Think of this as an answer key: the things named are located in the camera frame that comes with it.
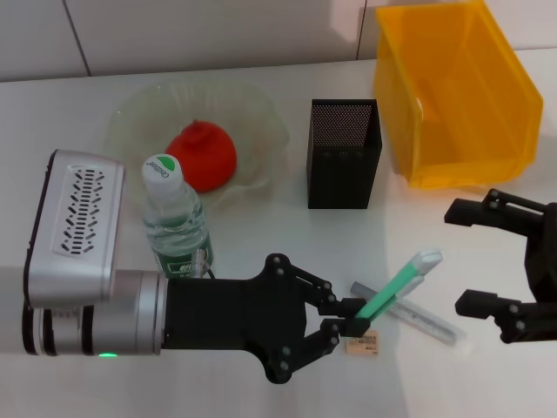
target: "water bottle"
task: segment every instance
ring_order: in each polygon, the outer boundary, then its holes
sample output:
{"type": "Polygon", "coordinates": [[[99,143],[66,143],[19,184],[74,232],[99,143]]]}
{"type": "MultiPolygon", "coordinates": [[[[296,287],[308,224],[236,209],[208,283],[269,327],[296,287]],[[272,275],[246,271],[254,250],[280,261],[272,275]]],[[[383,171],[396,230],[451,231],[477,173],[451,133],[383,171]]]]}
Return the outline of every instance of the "water bottle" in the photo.
{"type": "Polygon", "coordinates": [[[147,189],[143,221],[161,272],[168,279],[191,277],[192,256],[199,249],[210,267],[213,252],[203,206],[184,181],[178,160],[154,155],[145,161],[142,174],[147,189]]]}

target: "yellow storage box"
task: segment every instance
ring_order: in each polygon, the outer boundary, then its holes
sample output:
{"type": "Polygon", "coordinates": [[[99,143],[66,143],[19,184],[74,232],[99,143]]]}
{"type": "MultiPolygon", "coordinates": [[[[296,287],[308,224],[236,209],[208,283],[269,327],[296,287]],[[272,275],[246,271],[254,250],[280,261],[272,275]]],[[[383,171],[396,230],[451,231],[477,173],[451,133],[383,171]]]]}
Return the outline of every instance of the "yellow storage box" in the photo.
{"type": "Polygon", "coordinates": [[[377,9],[374,89],[400,172],[441,188],[514,179],[543,101],[482,1],[377,9]]]}

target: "white tabletop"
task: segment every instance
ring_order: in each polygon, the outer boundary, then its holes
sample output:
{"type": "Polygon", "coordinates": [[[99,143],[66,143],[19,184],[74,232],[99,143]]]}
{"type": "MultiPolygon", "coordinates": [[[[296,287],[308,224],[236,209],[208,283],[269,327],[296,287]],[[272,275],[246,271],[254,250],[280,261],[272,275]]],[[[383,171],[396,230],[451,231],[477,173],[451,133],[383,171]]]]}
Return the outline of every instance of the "white tabletop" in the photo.
{"type": "MultiPolygon", "coordinates": [[[[557,194],[557,50],[519,52],[545,99],[536,163],[502,190],[547,203],[557,194]]],[[[461,318],[467,288],[532,301],[522,237],[443,223],[454,198],[486,189],[409,190],[394,174],[388,137],[368,210],[309,211],[305,151],[312,98],[369,98],[374,61],[219,71],[251,82],[278,105],[291,136],[271,190],[252,192],[208,213],[218,276],[257,274],[268,253],[333,283],[346,297],[354,280],[380,287],[418,250],[445,261],[409,299],[467,332],[467,352],[449,348],[389,317],[379,356],[340,348],[284,386],[265,379],[242,352],[172,352],[112,360],[0,356],[0,416],[74,417],[520,417],[555,416],[557,342],[505,345],[491,320],[461,318]]],[[[56,148],[95,151],[111,113],[142,87],[180,74],[0,84],[0,265],[22,265],[44,169],[56,148]]],[[[155,268],[143,231],[124,219],[118,264],[155,268]]],[[[318,325],[312,316],[310,327],[318,325]]]]}

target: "ventilation slot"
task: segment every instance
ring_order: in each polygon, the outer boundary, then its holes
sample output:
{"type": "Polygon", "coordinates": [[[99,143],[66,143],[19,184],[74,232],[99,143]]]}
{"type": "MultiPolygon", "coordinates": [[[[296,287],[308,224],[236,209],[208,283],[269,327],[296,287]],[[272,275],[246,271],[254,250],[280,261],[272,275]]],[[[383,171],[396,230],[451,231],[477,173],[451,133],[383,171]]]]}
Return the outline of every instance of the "ventilation slot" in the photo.
{"type": "Polygon", "coordinates": [[[103,211],[101,202],[104,175],[93,168],[82,167],[79,170],[74,169],[71,178],[72,192],[68,193],[71,200],[64,216],[67,227],[58,235],[62,241],[58,242],[66,253],[78,256],[95,248],[95,226],[98,227],[95,215],[102,214],[103,211]]]}

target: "pen holder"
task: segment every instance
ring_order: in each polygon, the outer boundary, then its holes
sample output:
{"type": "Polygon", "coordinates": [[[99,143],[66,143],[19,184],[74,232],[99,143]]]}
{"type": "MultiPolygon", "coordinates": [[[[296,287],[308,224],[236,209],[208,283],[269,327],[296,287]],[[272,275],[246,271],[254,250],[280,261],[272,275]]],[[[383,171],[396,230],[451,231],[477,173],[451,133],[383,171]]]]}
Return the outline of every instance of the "pen holder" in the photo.
{"type": "Polygon", "coordinates": [[[376,100],[312,101],[307,207],[366,209],[381,154],[376,100]]]}

